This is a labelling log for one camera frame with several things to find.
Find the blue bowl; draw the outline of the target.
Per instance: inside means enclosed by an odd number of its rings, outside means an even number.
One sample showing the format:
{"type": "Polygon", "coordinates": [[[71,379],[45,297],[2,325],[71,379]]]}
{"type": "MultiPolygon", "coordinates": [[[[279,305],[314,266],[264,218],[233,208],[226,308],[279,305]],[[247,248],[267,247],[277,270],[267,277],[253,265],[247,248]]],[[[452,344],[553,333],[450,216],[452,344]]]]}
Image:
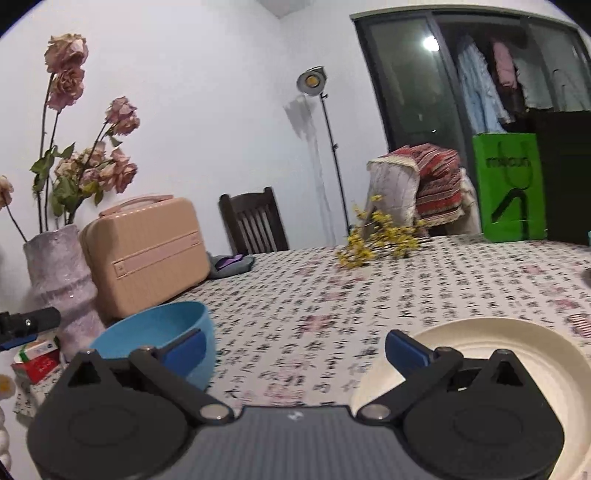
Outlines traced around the blue bowl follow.
{"type": "Polygon", "coordinates": [[[127,317],[105,330],[91,344],[104,359],[127,357],[141,347],[158,350],[192,329],[206,335],[204,360],[184,378],[204,391],[211,382],[215,360],[214,323],[207,307],[197,301],[173,302],[127,317]]]}

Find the cream plate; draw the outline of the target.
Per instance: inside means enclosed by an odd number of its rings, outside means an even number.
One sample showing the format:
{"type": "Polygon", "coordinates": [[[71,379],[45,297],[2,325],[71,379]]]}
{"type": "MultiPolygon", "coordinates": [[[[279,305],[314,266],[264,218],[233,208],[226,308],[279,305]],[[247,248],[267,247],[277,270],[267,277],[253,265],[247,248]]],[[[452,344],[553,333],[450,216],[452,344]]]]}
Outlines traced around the cream plate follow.
{"type": "Polygon", "coordinates": [[[394,434],[401,468],[435,479],[586,479],[590,364],[557,332],[475,318],[410,336],[435,352],[405,379],[385,348],[353,394],[394,434]]]}

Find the red green small box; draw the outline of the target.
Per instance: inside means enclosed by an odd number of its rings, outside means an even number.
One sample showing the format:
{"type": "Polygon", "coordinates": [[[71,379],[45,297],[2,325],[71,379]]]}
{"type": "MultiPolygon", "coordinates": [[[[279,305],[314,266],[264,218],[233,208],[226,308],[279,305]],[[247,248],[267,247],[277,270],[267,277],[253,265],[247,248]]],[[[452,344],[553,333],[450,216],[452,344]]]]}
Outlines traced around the red green small box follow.
{"type": "Polygon", "coordinates": [[[21,346],[13,357],[11,368],[17,377],[35,385],[60,364],[59,340],[48,334],[21,346]]]}

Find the pink glitter vase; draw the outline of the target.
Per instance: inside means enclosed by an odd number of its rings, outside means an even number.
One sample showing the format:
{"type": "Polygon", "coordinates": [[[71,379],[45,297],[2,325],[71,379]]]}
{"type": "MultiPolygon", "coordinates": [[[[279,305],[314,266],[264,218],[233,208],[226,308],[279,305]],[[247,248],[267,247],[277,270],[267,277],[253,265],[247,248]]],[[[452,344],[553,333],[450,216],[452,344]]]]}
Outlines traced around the pink glitter vase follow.
{"type": "Polygon", "coordinates": [[[78,238],[67,225],[23,245],[32,298],[61,315],[57,337],[66,360],[89,348],[105,327],[96,310],[97,287],[78,238]]]}

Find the grey purple pouch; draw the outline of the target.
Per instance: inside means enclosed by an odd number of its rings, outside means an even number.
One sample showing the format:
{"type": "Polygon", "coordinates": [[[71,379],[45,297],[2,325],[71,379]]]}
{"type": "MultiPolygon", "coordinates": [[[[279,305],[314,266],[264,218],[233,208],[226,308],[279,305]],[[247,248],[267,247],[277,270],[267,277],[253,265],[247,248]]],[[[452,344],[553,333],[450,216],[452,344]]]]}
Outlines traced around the grey purple pouch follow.
{"type": "Polygon", "coordinates": [[[242,275],[252,270],[256,258],[252,255],[217,255],[207,253],[209,262],[209,280],[219,280],[236,275],[242,275]]]}

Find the calligraphy print tablecloth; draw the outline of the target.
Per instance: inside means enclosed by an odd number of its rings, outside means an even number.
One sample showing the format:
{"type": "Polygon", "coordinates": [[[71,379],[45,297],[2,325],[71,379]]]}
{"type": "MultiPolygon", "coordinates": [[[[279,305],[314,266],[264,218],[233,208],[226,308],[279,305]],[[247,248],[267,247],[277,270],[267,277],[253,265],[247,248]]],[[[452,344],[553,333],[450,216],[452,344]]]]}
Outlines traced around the calligraphy print tablecloth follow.
{"type": "Polygon", "coordinates": [[[585,246],[440,237],[356,270],[328,248],[266,254],[187,298],[214,323],[211,395],[242,415],[256,406],[303,415],[351,406],[396,328],[413,336],[465,319],[522,320],[562,335],[590,364],[589,270],[585,246]]]}

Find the pink small suitcase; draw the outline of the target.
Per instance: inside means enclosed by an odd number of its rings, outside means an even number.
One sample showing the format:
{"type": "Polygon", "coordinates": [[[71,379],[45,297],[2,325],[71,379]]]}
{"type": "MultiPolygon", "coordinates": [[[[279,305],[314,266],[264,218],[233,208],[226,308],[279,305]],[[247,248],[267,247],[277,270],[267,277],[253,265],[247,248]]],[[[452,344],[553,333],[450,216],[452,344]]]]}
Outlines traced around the pink small suitcase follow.
{"type": "Polygon", "coordinates": [[[79,240],[107,322],[160,305],[211,271],[193,203],[173,195],[133,198],[104,210],[79,240]]]}

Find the yellow flower branch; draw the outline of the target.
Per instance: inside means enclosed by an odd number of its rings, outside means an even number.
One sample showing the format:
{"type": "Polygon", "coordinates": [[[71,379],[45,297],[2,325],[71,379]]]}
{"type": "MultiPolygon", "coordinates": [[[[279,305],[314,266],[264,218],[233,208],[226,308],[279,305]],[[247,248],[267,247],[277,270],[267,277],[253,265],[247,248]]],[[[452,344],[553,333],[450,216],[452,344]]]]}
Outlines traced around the yellow flower branch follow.
{"type": "Polygon", "coordinates": [[[356,224],[349,228],[346,244],[335,251],[339,267],[354,269],[387,258],[408,258],[429,238],[422,220],[399,225],[382,209],[384,197],[370,195],[365,209],[355,207],[356,224]]]}

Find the dark wooden chair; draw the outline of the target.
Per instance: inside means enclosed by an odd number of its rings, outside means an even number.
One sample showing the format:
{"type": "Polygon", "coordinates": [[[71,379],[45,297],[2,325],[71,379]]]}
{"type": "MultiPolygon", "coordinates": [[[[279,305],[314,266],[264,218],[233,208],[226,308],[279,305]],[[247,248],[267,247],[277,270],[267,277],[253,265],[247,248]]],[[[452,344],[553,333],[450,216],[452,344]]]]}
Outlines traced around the dark wooden chair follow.
{"type": "Polygon", "coordinates": [[[272,187],[233,197],[222,194],[218,207],[233,253],[252,255],[290,249],[272,187]]]}

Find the dried pink roses bouquet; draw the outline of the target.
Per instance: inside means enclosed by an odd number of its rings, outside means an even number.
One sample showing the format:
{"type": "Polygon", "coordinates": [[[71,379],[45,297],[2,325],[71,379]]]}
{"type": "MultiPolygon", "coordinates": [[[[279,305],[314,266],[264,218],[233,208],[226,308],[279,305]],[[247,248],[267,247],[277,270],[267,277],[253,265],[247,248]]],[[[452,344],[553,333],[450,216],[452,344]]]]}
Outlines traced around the dried pink roses bouquet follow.
{"type": "Polygon", "coordinates": [[[88,42],[79,33],[50,37],[43,55],[48,79],[38,153],[29,168],[36,234],[73,224],[87,200],[99,205],[124,193],[138,171],[122,150],[123,140],[140,127],[138,108],[128,97],[111,100],[90,132],[66,130],[85,93],[88,57],[88,42]]]}

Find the light blue hanging shirt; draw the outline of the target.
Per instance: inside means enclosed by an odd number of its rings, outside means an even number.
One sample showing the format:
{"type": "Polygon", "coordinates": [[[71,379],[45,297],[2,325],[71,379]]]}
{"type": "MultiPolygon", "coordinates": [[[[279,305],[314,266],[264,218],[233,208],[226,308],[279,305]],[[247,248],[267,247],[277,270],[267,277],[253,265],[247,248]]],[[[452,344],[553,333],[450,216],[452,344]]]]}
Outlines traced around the light blue hanging shirt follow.
{"type": "Polygon", "coordinates": [[[505,110],[488,64],[473,38],[465,35],[458,45],[458,76],[473,133],[505,133],[511,118],[505,110]]]}

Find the black paper bag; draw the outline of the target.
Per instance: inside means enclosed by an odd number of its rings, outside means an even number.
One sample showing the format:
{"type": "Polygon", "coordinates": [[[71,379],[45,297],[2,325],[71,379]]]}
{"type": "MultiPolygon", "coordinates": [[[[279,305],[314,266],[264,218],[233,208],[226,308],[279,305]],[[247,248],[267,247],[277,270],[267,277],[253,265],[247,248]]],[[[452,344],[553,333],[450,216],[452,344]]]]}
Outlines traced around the black paper bag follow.
{"type": "Polygon", "coordinates": [[[588,111],[531,111],[506,126],[537,138],[551,241],[590,244],[590,129],[588,111]]]}

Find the pink hanging garment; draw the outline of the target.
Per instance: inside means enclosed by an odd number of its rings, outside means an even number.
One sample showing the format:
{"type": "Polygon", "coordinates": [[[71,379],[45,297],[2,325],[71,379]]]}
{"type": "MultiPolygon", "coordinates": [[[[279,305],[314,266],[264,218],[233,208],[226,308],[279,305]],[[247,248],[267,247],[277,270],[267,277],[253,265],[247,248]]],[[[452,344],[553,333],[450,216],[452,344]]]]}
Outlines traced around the pink hanging garment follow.
{"type": "Polygon", "coordinates": [[[515,73],[515,65],[509,48],[505,43],[493,40],[492,49],[499,84],[506,89],[516,90],[518,82],[515,73]]]}

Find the white hanging garment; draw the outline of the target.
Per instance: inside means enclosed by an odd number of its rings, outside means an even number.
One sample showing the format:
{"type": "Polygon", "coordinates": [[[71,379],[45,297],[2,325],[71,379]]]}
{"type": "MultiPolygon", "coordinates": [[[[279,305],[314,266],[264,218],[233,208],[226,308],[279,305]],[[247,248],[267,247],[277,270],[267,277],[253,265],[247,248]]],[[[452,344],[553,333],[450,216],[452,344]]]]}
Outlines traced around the white hanging garment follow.
{"type": "Polygon", "coordinates": [[[578,60],[575,60],[575,72],[567,69],[555,69],[551,72],[551,84],[548,84],[541,61],[531,49],[510,48],[516,76],[522,87],[525,105],[530,109],[547,110],[554,107],[550,87],[554,88],[559,111],[584,111],[590,109],[590,100],[585,80],[581,77],[578,60]]]}

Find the black sliding door frame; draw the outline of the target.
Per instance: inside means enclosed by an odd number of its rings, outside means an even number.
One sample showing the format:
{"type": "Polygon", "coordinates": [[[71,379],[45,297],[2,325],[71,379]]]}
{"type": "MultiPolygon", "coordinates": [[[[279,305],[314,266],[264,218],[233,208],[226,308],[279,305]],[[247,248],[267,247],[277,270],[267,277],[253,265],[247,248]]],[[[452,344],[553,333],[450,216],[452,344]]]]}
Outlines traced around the black sliding door frame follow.
{"type": "Polygon", "coordinates": [[[377,97],[391,150],[432,143],[457,150],[465,162],[473,158],[473,133],[458,76],[461,38],[469,35],[484,55],[510,122],[531,111],[518,80],[516,90],[497,78],[492,41],[531,49],[541,61],[548,84],[551,72],[575,72],[578,60],[590,100],[590,44],[579,28],[564,22],[491,7],[409,7],[353,17],[363,56],[377,97]]]}

